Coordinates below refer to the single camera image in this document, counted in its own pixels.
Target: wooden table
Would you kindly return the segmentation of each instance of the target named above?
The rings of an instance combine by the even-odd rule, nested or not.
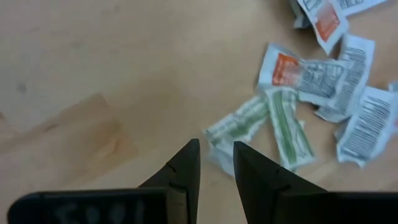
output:
[[[390,1],[349,18],[352,33],[376,41],[369,84],[378,88],[398,80],[397,10]],[[268,42],[326,58],[293,21],[281,0],[2,1],[0,125],[13,136],[0,138],[2,221],[31,191],[135,187],[200,138],[198,222],[245,223],[201,130],[254,95]],[[339,164],[336,126],[313,111],[298,107],[317,155],[299,175],[328,190],[398,190],[397,138],[363,170]],[[270,123],[252,145],[279,161]]]

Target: white packet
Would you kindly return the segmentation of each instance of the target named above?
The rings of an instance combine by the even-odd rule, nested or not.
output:
[[[398,82],[390,83],[388,90],[393,93],[398,93]],[[394,122],[394,134],[398,134],[398,119]]]
[[[296,16],[293,27],[296,29],[305,29],[311,27],[311,22],[303,12],[303,9],[298,4],[297,0],[289,0],[293,13]]]
[[[336,95],[315,114],[326,121],[339,123],[355,112],[369,79],[374,48],[373,40],[344,35],[338,60],[350,62],[348,73],[341,76]]]
[[[392,82],[388,85],[388,91],[390,92],[398,92],[398,82]]]
[[[327,55],[349,29],[341,6],[336,0],[297,0],[310,20],[318,43]]]
[[[289,87],[265,90],[283,167],[292,170],[315,160],[302,126],[295,118],[297,92]]]
[[[210,145],[209,159],[227,174],[234,176],[233,146],[235,141],[249,143],[269,114],[267,98],[255,96],[235,113],[227,115],[204,130]]]
[[[350,16],[362,11],[365,11],[371,7],[374,7],[387,0],[337,0],[343,10],[344,16]]]
[[[367,86],[337,144],[339,162],[364,167],[384,150],[397,118],[397,94]]]
[[[291,86],[300,101],[325,106],[350,63],[336,60],[302,60],[277,44],[269,44],[259,74],[258,88]]]

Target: green stripe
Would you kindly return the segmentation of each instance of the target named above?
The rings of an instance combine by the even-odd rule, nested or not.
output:
[[[283,106],[282,92],[278,92],[274,95],[274,105],[277,112],[280,130],[282,132],[282,144],[284,145],[284,152],[289,163],[294,164],[297,161],[294,145],[292,142],[292,135],[290,133],[289,125],[286,118],[285,109]]]
[[[264,104],[264,106],[261,109],[259,109],[256,114],[252,114],[251,116],[244,118],[243,122],[242,123],[239,122],[237,127],[230,130],[228,134],[233,139],[237,139],[238,137],[248,134],[249,130],[252,128],[254,124],[267,118],[267,112],[268,112],[267,105]]]
[[[310,153],[311,156],[314,156],[314,153],[312,151],[312,148],[310,147],[310,143],[308,142],[308,139],[307,139],[307,136],[304,133],[304,130],[300,127],[298,129],[298,131],[300,133],[300,137],[303,139],[303,142],[305,144],[305,148],[308,149],[308,152]]]

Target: sauce packet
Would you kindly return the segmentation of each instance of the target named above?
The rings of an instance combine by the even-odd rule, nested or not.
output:
[[[315,114],[326,121],[339,123],[355,112],[369,79],[374,48],[373,40],[344,35],[338,60],[350,62],[348,72],[338,81],[334,97]]]
[[[388,91],[390,92],[398,92],[398,82],[392,82],[388,85]]]
[[[210,145],[209,159],[227,174],[234,176],[234,142],[251,141],[269,115],[267,102],[265,96],[255,96],[236,112],[203,131]]]
[[[312,148],[302,124],[295,118],[297,91],[282,86],[267,89],[265,93],[282,166],[294,170],[313,162],[315,156]]]
[[[364,167],[383,152],[398,117],[397,99],[395,93],[365,88],[355,114],[336,134],[339,162],[350,161]]]
[[[398,82],[390,83],[388,90],[393,93],[398,93]],[[394,134],[398,134],[398,119],[394,122]]]
[[[335,95],[350,63],[336,60],[302,60],[277,44],[269,44],[259,74],[258,88],[290,86],[300,101],[325,106]]]
[[[343,10],[344,16],[350,16],[362,11],[365,11],[369,8],[377,6],[382,2],[386,2],[387,0],[337,0]]]
[[[297,0],[310,20],[318,43],[327,55],[349,29],[347,18],[336,0]]]

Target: nutrition label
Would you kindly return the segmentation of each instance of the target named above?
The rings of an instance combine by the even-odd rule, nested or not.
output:
[[[348,74],[344,79],[340,98],[337,101],[336,108],[340,109],[340,113],[345,114],[350,103],[351,95],[354,93],[356,86],[362,79],[365,69],[366,53],[361,49],[347,47],[340,55],[340,60],[353,62],[348,70]]]
[[[331,98],[335,95],[337,82],[344,71],[344,67],[332,63],[306,63],[298,89],[305,93]]]
[[[342,9],[357,6],[362,4],[364,0],[338,0]]]
[[[361,103],[361,111],[351,134],[341,147],[341,153],[361,160],[368,160],[376,148],[377,140],[388,124],[390,104],[367,96]]]

